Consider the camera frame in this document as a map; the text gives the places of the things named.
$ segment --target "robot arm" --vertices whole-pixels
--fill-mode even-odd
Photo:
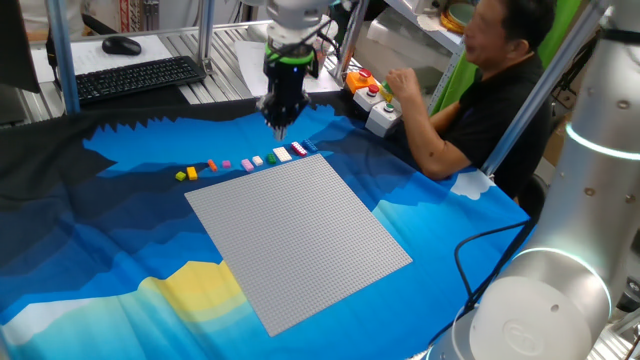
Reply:
[[[640,225],[640,2],[615,1],[537,230],[428,360],[584,360]]]
[[[257,5],[256,1],[243,0]],[[334,0],[267,0],[267,14],[274,20],[267,29],[264,73],[269,92],[258,101],[258,108],[278,141],[286,129],[309,104],[302,85],[307,73],[318,76],[318,61],[312,47],[316,33],[328,22],[322,14]]]

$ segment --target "man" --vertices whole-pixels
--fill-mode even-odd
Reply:
[[[433,117],[422,102],[415,72],[389,73],[411,154],[426,176],[441,180],[487,160],[544,72],[536,50],[554,17],[554,0],[480,1],[465,30],[467,60],[479,68],[476,81],[459,102]],[[512,198],[542,157],[550,117],[545,104],[496,171],[496,184]]]

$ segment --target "black hair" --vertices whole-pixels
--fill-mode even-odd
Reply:
[[[506,12],[502,19],[508,40],[526,40],[531,51],[538,50],[556,17],[555,0],[502,0]]]

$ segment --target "computer mouse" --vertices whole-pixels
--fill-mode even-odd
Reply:
[[[111,55],[140,55],[142,47],[137,41],[124,36],[111,36],[102,42],[102,50]]]

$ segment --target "man's hand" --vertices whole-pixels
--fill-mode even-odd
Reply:
[[[422,103],[422,91],[413,69],[391,70],[386,80],[393,91],[393,96],[401,104],[414,100]]]

